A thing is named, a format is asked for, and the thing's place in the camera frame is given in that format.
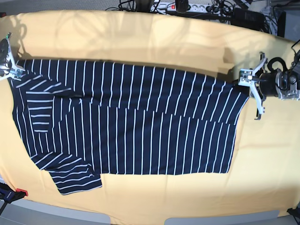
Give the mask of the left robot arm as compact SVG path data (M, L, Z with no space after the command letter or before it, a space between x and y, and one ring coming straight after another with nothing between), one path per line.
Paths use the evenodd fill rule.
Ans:
M297 40L291 49L294 52L291 67L288 68L286 62L280 57L267 60L261 52L261 60L265 62L258 66L258 71L252 73L252 80L257 90L258 96L255 98L258 103L257 108L262 108L262 112L256 111L256 120L260 120L265 109L263 102L267 97L276 97L280 100L300 99L300 52L294 48L300 41Z

